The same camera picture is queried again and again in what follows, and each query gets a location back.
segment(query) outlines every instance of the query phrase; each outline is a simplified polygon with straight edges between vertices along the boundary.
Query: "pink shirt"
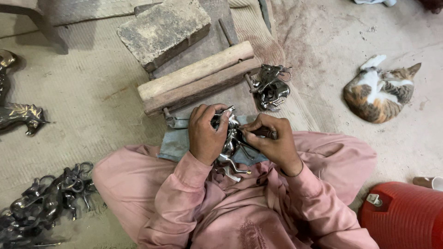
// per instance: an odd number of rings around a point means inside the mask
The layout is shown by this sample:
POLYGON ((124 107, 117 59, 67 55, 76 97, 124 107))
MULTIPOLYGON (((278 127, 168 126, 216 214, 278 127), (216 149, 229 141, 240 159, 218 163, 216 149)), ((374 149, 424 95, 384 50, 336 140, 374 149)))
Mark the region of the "pink shirt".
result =
POLYGON ((303 163, 298 176, 259 163, 234 184, 187 153, 155 197, 140 248, 378 248, 356 214, 303 163))

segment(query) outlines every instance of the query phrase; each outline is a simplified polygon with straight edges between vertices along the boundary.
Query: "pink sleeve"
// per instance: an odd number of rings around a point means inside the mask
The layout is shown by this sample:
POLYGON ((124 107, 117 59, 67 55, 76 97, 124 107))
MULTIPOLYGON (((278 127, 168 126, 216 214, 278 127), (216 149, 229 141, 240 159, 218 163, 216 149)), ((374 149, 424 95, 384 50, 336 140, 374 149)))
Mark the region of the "pink sleeve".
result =
POLYGON ((156 213, 140 229, 140 248, 185 248, 197 222, 195 208, 205 196, 204 182, 212 167, 198 161, 189 151, 155 197, 156 213))
POLYGON ((378 249, 356 214, 335 195, 334 188, 318 179, 303 163, 298 176, 288 177, 292 205, 309 222, 311 237, 321 248, 378 249))

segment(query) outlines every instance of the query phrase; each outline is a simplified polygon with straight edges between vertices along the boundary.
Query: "wooden tool handle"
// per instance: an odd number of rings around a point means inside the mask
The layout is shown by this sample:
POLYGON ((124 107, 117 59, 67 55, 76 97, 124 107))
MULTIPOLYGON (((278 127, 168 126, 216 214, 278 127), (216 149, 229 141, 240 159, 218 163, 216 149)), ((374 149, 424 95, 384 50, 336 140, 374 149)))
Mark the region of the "wooden tool handle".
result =
POLYGON ((275 131, 270 130, 267 127, 260 127, 255 131, 251 131, 252 134, 255 134, 257 136, 264 136, 273 140, 277 140, 278 139, 278 134, 275 131))

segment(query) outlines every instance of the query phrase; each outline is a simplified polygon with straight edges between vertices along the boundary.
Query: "wooden block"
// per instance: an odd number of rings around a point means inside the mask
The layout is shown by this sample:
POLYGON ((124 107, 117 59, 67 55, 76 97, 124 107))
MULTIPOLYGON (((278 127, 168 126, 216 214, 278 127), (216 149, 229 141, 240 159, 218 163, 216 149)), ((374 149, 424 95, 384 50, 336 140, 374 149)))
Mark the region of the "wooden block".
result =
POLYGON ((153 95, 144 101, 144 112, 148 117, 154 117, 161 114, 165 107, 171 111, 188 105, 239 83, 245 73, 254 75, 260 67, 257 59, 249 59, 193 83, 153 95))
POLYGON ((148 101, 160 94, 233 66, 237 64, 238 59, 247 60, 253 57, 254 50, 251 43, 245 41, 161 78, 144 83, 138 87, 138 91, 141 99, 148 101))

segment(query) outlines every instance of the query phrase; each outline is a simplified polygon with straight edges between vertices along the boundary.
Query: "blue cloth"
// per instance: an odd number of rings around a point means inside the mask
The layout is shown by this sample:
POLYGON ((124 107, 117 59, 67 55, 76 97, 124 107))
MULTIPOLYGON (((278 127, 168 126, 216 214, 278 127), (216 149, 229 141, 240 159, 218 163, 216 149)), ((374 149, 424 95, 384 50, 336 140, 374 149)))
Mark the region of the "blue cloth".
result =
MULTIPOLYGON (((256 116, 237 116, 237 120, 242 124, 247 124, 255 120, 256 116)), ((238 150, 234 155, 234 162, 243 163, 248 166, 267 161, 268 159, 263 154, 257 154, 255 151, 245 148, 249 155, 254 159, 250 160, 243 150, 238 150)), ((165 136, 163 137, 162 147, 158 158, 168 159, 174 162, 179 162, 185 153, 189 150, 189 136, 188 129, 173 129, 168 127, 165 136)))

